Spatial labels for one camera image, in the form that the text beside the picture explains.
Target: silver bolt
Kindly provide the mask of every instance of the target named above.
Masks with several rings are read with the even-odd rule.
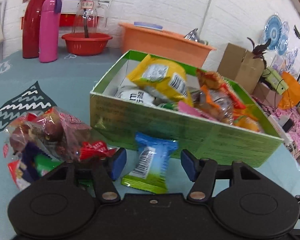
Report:
[[[102,198],[105,200],[115,200],[118,197],[118,194],[112,191],[108,191],[102,194]]]
[[[201,191],[194,191],[190,193],[190,198],[195,200],[202,200],[206,197],[205,193]]]

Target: power strip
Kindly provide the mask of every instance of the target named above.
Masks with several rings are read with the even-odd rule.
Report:
[[[268,120],[272,124],[272,126],[274,127],[274,129],[278,132],[278,134],[280,135],[280,137],[282,139],[284,139],[284,144],[286,146],[291,145],[293,143],[293,140],[292,140],[291,136],[283,130],[283,128],[281,127],[281,125],[279,125],[278,118],[275,117],[274,115],[270,115],[268,117]]]

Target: blue and green snack package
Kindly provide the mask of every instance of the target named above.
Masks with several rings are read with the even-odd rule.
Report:
[[[121,184],[156,194],[167,193],[165,174],[169,158],[178,149],[178,141],[153,138],[136,133],[138,164],[133,171],[125,175]]]

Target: open box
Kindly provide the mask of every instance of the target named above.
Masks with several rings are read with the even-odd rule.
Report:
[[[136,150],[134,137],[139,131],[157,138],[178,140],[179,150],[172,155],[175,158],[180,157],[182,149],[188,149],[195,157],[211,158],[218,164],[230,165],[233,160],[241,160],[259,167],[282,143],[261,108],[233,81],[229,81],[232,88],[246,105],[253,105],[252,113],[265,133],[114,98],[119,86],[131,84],[126,75],[146,55],[134,50],[126,52],[90,92],[90,125],[108,144]],[[188,85],[199,87],[196,68],[178,63],[186,70]]]

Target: red bottle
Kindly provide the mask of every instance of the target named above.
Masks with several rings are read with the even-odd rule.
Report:
[[[23,58],[39,57],[39,30],[43,2],[30,0],[23,18],[22,56]]]

